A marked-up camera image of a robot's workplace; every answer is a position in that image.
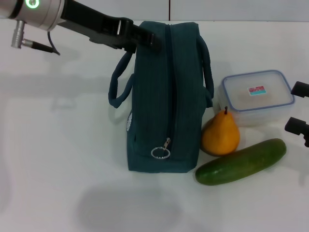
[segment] teal lunch bag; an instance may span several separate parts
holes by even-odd
[[[209,52],[196,23],[143,22],[141,27],[161,40],[162,49],[155,53],[137,47],[134,74],[117,98],[117,79],[132,56],[126,53],[109,91],[110,104],[118,108],[132,89],[128,167],[146,173],[186,173],[197,165],[202,116],[206,107],[212,107]]]

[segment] yellow pear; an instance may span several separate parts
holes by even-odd
[[[205,126],[201,148],[210,155],[224,156],[238,147],[240,132],[230,112],[222,110]]]

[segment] white table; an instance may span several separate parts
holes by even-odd
[[[279,122],[241,128],[239,148],[282,138],[278,165],[207,187],[187,174],[141,174],[126,166],[130,101],[108,104],[124,54],[61,27],[60,57],[10,47],[15,22],[0,20],[1,232],[308,232],[309,149],[284,131],[309,121],[309,99]],[[309,83],[309,23],[199,22],[215,85],[227,75],[278,69]],[[44,31],[26,37],[47,43]],[[134,62],[120,83],[132,72]],[[213,116],[208,109],[204,121]],[[201,153],[199,166],[211,158]]]

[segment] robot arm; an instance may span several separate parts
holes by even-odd
[[[161,49],[156,36],[133,24],[128,18],[110,17],[74,0],[1,0],[0,15],[17,21],[12,47],[22,45],[55,52],[52,47],[24,39],[25,24],[50,32],[56,25],[90,38],[91,42],[135,53],[138,44],[154,51]]]

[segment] zipper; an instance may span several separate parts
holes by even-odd
[[[175,117],[176,117],[176,105],[177,105],[177,89],[176,89],[176,76],[174,69],[173,59],[173,47],[171,39],[170,25],[165,27],[165,40],[166,40],[166,52],[168,57],[168,74],[169,74],[169,124],[167,130],[167,138],[169,138],[169,149],[172,148],[173,137],[175,133]]]

